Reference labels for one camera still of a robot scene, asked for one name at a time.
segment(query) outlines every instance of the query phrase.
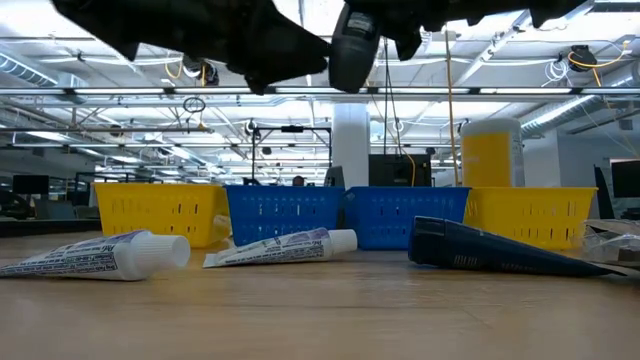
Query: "toothpaste tube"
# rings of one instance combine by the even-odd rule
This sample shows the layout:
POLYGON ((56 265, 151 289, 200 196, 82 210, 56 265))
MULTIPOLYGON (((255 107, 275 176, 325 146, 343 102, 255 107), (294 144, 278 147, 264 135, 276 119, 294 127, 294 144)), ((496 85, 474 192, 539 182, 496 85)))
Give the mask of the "toothpaste tube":
POLYGON ((153 273, 184 267, 191 248, 183 236, 150 231, 101 237, 59 247, 14 265, 0 277, 54 276, 82 279, 144 280, 153 273))
POLYGON ((320 228, 209 254, 202 267, 326 261, 357 249, 358 238, 353 230, 320 228))

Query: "table surface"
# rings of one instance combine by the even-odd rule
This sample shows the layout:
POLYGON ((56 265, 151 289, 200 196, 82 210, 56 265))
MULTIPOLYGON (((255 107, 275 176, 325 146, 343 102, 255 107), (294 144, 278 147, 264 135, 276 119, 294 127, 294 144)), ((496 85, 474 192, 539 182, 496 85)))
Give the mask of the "table surface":
MULTIPOLYGON (((0 239, 0 265, 95 233, 0 239)), ((426 269, 403 253, 123 283, 0 280, 0 358, 637 358, 640 281, 426 269)))

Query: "blue basket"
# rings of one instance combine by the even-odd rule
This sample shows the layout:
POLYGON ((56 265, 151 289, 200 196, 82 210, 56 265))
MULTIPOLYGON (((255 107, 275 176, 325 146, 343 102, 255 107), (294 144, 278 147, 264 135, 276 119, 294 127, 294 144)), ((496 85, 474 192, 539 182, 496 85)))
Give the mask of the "blue basket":
POLYGON ((364 250, 406 250, 413 219, 464 220, 469 188, 354 187, 345 196, 345 225, 364 250))
POLYGON ((227 186, 237 246, 305 230, 335 229, 344 188, 227 186))

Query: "yellow basket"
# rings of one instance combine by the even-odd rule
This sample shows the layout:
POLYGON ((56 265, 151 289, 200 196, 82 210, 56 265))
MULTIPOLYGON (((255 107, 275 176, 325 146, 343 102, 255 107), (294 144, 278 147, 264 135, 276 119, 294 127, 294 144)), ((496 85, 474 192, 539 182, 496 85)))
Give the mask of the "yellow basket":
POLYGON ((595 188, 474 188, 464 223, 546 250, 574 248, 595 188))
POLYGON ((183 235, 194 248, 211 246, 229 236, 229 204, 227 193, 220 186, 95 186, 105 235, 146 229, 159 235, 183 235))

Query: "white cap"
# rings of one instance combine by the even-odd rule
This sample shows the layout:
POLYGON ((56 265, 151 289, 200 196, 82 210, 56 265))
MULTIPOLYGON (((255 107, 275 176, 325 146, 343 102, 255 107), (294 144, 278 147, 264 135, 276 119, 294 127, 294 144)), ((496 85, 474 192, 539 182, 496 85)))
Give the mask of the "white cap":
POLYGON ((155 271, 185 267, 191 256, 189 241, 179 235, 137 236, 131 245, 136 267, 148 275, 155 271))
POLYGON ((353 230, 329 230, 333 255, 358 250, 358 236, 353 230))

